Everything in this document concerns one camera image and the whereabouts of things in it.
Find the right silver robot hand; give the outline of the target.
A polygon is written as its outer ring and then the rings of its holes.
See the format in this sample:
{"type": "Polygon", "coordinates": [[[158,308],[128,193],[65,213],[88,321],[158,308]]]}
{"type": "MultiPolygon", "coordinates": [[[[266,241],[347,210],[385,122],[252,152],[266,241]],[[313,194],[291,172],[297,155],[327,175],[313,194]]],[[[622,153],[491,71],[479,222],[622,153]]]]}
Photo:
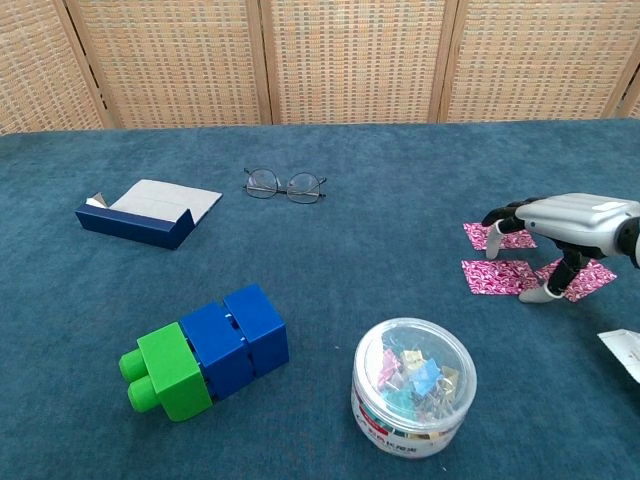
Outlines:
{"type": "Polygon", "coordinates": [[[625,255],[639,266],[639,203],[587,193],[531,197],[491,210],[482,220],[489,229],[486,257],[494,259],[502,238],[526,230],[554,242],[563,252],[541,286],[519,294],[523,303],[561,299],[590,260],[625,255]]]}

